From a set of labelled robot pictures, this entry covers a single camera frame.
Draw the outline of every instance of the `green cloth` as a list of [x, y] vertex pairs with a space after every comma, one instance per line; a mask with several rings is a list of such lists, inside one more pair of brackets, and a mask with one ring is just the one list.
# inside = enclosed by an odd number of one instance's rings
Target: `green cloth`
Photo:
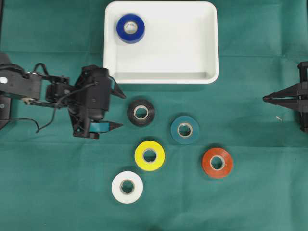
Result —
[[[99, 140], [73, 137], [66, 109], [38, 134], [26, 121], [0, 131], [1, 230], [308, 230], [308, 136], [292, 110], [262, 101], [299, 82], [296, 66], [308, 60], [307, 1], [212, 2], [220, 54], [213, 84], [121, 85], [127, 99], [112, 96], [106, 120], [124, 126]], [[108, 3], [5, 0], [0, 50], [25, 70], [43, 62], [51, 74], [74, 83], [81, 67], [102, 66]], [[156, 109], [144, 128], [126, 115], [128, 104], [139, 97]], [[51, 112], [14, 101], [12, 117], [43, 125]], [[170, 124], [181, 114], [200, 125], [200, 138], [192, 145], [171, 138]], [[143, 172], [134, 162], [134, 150], [144, 140], [165, 149], [157, 172]], [[201, 168], [203, 153], [213, 146], [226, 148], [234, 160], [223, 180], [210, 179]], [[111, 193], [113, 178], [124, 170], [136, 172], [144, 183], [141, 198], [130, 205]]]

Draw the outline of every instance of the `tape roll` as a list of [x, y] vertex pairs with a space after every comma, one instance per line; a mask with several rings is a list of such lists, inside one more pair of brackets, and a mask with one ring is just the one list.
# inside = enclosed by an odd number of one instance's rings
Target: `tape roll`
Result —
[[[216, 169], [212, 165], [212, 160], [215, 157], [221, 160], [221, 167], [219, 169]], [[202, 168], [209, 177], [221, 179], [230, 174], [233, 168], [233, 159], [226, 150], [222, 148], [211, 148], [202, 158]]]
[[[126, 193], [122, 186], [125, 181], [130, 181], [133, 185], [132, 191]], [[143, 191], [143, 182], [134, 172], [125, 171], [117, 174], [111, 185], [112, 195], [115, 199], [124, 204], [131, 204], [139, 199]]]
[[[181, 133], [181, 126], [185, 126], [188, 130], [186, 134]], [[171, 124], [171, 136], [180, 144], [191, 144], [195, 142], [200, 134], [197, 121], [189, 116], [180, 116]]]
[[[148, 150], [155, 152], [156, 157], [154, 161], [148, 162], [144, 159], [144, 153]], [[145, 141], [136, 148], [135, 161], [139, 168], [145, 171], [155, 171], [163, 165], [165, 161], [165, 151], [159, 143], [155, 141]]]
[[[137, 116], [137, 110], [140, 108], [146, 111], [146, 115], [141, 118]], [[144, 127], [153, 121], [155, 117], [155, 109], [153, 105], [147, 100], [135, 100], [128, 106], [127, 116], [132, 124], [138, 127]]]
[[134, 14], [126, 14], [116, 24], [119, 37], [126, 43], [135, 43], [144, 35], [144, 22]]

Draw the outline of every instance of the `white plastic container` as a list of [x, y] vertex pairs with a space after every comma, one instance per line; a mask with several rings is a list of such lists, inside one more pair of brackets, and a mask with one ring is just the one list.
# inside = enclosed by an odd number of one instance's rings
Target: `white plastic container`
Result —
[[[137, 43], [116, 31], [126, 14], [145, 24]], [[114, 1], [105, 11], [103, 66], [118, 83], [209, 84], [219, 76], [217, 11], [200, 1]]]

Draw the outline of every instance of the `black tape roll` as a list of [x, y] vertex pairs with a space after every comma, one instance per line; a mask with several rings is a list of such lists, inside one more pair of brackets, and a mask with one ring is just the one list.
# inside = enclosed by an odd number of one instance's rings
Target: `black tape roll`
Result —
[[[146, 116], [143, 118], [138, 118], [136, 112], [139, 108], [146, 110]], [[138, 127], [144, 127], [149, 125], [155, 117], [155, 109], [153, 105], [147, 100], [135, 100], [130, 103], [127, 110], [127, 116], [132, 124]]]

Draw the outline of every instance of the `black cable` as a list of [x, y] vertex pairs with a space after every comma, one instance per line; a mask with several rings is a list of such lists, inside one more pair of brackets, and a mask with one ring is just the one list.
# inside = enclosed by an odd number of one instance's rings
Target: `black cable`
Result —
[[39, 127], [38, 122], [37, 122], [36, 120], [30, 119], [30, 118], [0, 119], [0, 121], [29, 120], [29, 121], [32, 121], [32, 122], [34, 122], [34, 123], [36, 124], [36, 126], [37, 126], [37, 131], [36, 131], [36, 133], [38, 133], [38, 132], [41, 131], [43, 128], [47, 127], [48, 125], [50, 125], [50, 124], [53, 122], [54, 117], [55, 117], [56, 110], [57, 110], [57, 108], [58, 108], [58, 105], [61, 103], [62, 100], [64, 100], [66, 97], [68, 97], [68, 96], [70, 96], [70, 95], [76, 94], [77, 92], [83, 91], [84, 89], [86, 89], [86, 88], [88, 88], [88, 87], [90, 87], [90, 86], [94, 86], [94, 85], [96, 85], [96, 84], [97, 84], [97, 83], [90, 83], [90, 84], [87, 84], [87, 85], [83, 86], [83, 87], [80, 88], [80, 89], [77, 89], [77, 90], [72, 91], [71, 93], [69, 93], [69, 94], [67, 94], [67, 95], [65, 95], [65, 96], [62, 96], [62, 97], [54, 104], [54, 108], [53, 108], [53, 113], [52, 113], [52, 118], [51, 118], [51, 120], [50, 120], [47, 124], [45, 124], [44, 126], [42, 126], [42, 127]]
[[34, 66], [32, 72], [36, 72], [36, 71], [37, 71], [37, 68], [38, 68], [39, 66], [41, 66], [41, 67], [43, 68], [44, 74], [49, 75], [49, 74], [48, 74], [48, 71], [47, 71], [47, 68], [46, 68], [46, 65], [45, 65], [44, 63], [38, 63], [38, 64], [36, 64], [36, 65]]
[[0, 70], [6, 70], [6, 69], [19, 70], [19, 71], [22, 72], [22, 74], [25, 74], [25, 70], [21, 66], [16, 65], [16, 64], [3, 64], [3, 65], [0, 65]]
[[16, 120], [29, 120], [29, 121], [32, 121], [32, 122], [34, 122], [34, 123], [36, 124], [36, 126], [37, 126], [37, 128], [38, 128], [38, 130], [39, 130], [39, 125], [38, 125], [37, 121], [34, 120], [34, 119], [30, 119], [30, 118], [0, 119], [0, 121], [16, 121]]
[[87, 84], [87, 85], [83, 86], [83, 87], [80, 88], [80, 89], [77, 89], [77, 90], [72, 91], [71, 93], [69, 93], [69, 94], [67, 94], [67, 95], [65, 95], [65, 96], [62, 96], [62, 97], [54, 104], [54, 108], [53, 108], [53, 113], [52, 113], [51, 120], [50, 120], [47, 124], [45, 124], [44, 126], [40, 127], [40, 128], [36, 131], [36, 133], [38, 133], [38, 132], [41, 131], [43, 128], [47, 127], [48, 125], [50, 125], [50, 124], [53, 122], [54, 117], [55, 117], [55, 114], [56, 114], [57, 107], [58, 107], [58, 105], [61, 103], [62, 100], [64, 100], [66, 97], [68, 97], [68, 96], [70, 96], [70, 95], [73, 95], [73, 94], [76, 94], [77, 92], [83, 91], [84, 89], [86, 89], [86, 88], [88, 88], [88, 87], [90, 87], [90, 86], [93, 86], [93, 85], [96, 85], [96, 83]]

